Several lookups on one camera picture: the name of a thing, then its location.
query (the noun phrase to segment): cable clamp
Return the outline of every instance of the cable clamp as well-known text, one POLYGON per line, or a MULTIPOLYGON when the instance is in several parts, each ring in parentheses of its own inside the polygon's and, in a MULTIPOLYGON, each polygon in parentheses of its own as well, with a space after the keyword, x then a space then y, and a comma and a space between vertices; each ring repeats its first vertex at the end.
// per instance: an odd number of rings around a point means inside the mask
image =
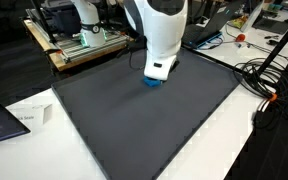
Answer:
POLYGON ((277 99, 277 94, 273 93, 272 97, 268 99, 270 102, 274 102, 277 99))

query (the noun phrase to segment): desk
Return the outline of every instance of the desk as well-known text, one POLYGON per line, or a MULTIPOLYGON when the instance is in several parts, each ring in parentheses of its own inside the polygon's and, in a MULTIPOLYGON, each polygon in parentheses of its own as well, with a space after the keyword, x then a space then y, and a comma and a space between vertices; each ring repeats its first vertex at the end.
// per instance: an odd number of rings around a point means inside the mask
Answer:
MULTIPOLYGON (((253 130, 252 116, 261 101, 239 85, 159 179, 223 179, 253 130)), ((31 134, 0 142, 0 180, 105 179, 51 89, 11 107, 18 104, 52 104, 50 120, 31 134)))
MULTIPOLYGON (((285 19, 288 19, 288 12, 280 11, 279 17, 275 18, 275 20, 283 21, 285 19)), ((224 42, 233 41, 234 38, 229 36, 226 33, 225 26, 222 28, 222 33, 224 36, 224 42)), ((233 36, 238 36, 239 34, 242 34, 242 32, 239 29, 227 26, 227 32, 232 34, 233 36)), ((270 33, 267 31, 259 30, 250 28, 246 33, 243 33, 246 36, 246 41, 255 44, 257 46, 273 50, 274 46, 270 46, 266 44, 268 41, 267 39, 264 39, 265 36, 272 36, 277 35, 274 33, 270 33)), ((198 52, 209 56, 211 58, 223 61, 229 65, 235 66, 237 63, 245 63, 253 58, 266 58, 268 56, 268 53, 262 52, 258 49, 255 49, 254 47, 247 48, 242 47, 238 48, 234 43, 224 43, 212 50, 199 50, 198 52)), ((283 50, 280 52, 281 55, 288 57, 288 43, 285 45, 283 50)), ((286 66, 287 61, 284 58, 276 57, 276 62, 281 63, 282 65, 286 66)))

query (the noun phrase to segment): black pole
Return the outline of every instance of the black pole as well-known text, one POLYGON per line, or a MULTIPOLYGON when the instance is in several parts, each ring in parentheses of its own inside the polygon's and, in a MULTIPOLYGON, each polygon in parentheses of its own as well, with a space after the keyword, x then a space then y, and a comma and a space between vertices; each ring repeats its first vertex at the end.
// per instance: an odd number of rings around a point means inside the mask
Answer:
POLYGON ((188 6, 188 8, 187 8, 188 13, 187 14, 189 14, 188 24, 193 24, 194 23, 193 22, 193 19, 194 19, 194 17, 193 17, 193 0, 188 0, 187 6, 188 6))
POLYGON ((213 6, 213 1, 212 0, 206 0, 206 5, 205 5, 205 9, 204 9, 204 13, 203 16, 207 17, 207 18, 211 18, 211 9, 213 6))
POLYGON ((46 23, 46 20, 45 20, 45 17, 41 11, 41 7, 39 6, 39 4, 36 2, 36 0, 31 0, 34 8, 36 9, 36 12, 37 14, 40 16, 40 19, 41 19, 41 23, 42 23, 42 26, 44 28, 44 30, 46 31, 48 37, 50 38, 50 43, 56 43, 56 39, 54 38, 51 30, 50 30, 50 27, 48 26, 48 24, 46 23))
POLYGON ((284 48, 287 42, 288 42, 288 31, 286 32, 284 37, 281 39, 281 41, 276 45, 273 51, 265 59, 262 66, 257 70, 259 75, 261 75, 265 71, 265 69, 272 63, 272 61, 279 54, 279 52, 284 48))

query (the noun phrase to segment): workbench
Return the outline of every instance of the workbench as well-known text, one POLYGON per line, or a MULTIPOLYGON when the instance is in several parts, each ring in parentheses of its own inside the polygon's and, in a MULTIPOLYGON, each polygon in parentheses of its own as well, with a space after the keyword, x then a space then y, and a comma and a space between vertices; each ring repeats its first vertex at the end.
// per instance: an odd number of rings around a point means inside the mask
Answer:
MULTIPOLYGON (((23 20, 23 25, 25 26, 27 33, 31 36, 31 39, 36 40, 36 42, 42 47, 42 50, 44 52, 50 49, 54 49, 52 43, 48 42, 46 38, 44 38, 42 32, 34 25, 34 22, 32 22, 30 19, 23 20)), ((96 53, 93 53, 92 55, 89 55, 89 56, 85 56, 82 59, 77 60, 77 61, 70 61, 70 62, 65 63, 65 60, 63 59, 63 57, 61 57, 58 53, 48 54, 47 58, 51 65, 51 71, 53 73, 56 71, 61 72, 61 71, 73 68, 82 63, 94 60, 101 56, 121 50, 125 48, 126 42, 127 41, 125 41, 124 43, 116 44, 110 48, 99 50, 96 53)))
MULTIPOLYGON (((248 37, 253 37, 250 41, 261 46, 264 38, 259 33, 257 30, 249 31, 248 37)), ((203 53, 232 65, 253 56, 267 56, 256 49, 247 48, 243 50, 246 53, 236 53, 236 49, 234 44, 225 44, 203 53)), ((281 54, 288 56, 288 45, 281 54)), ((224 179, 253 131, 253 113, 262 101, 262 98, 239 85, 190 138, 158 179, 224 179)), ((9 108, 42 104, 51 104, 50 119, 43 126, 31 129, 32 134, 0 142, 0 179, 104 180, 100 167, 51 89, 9 108)))

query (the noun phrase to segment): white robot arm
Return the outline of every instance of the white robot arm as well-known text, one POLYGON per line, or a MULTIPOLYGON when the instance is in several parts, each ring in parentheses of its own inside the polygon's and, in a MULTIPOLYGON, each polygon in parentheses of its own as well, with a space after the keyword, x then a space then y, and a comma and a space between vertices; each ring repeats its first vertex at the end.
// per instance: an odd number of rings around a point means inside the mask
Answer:
POLYGON ((124 0, 131 26, 147 39, 146 77, 166 81, 177 60, 187 0, 124 0))
POLYGON ((84 47, 98 47, 105 43, 105 34, 100 27, 97 8, 90 0, 71 0, 81 18, 81 42, 84 47))

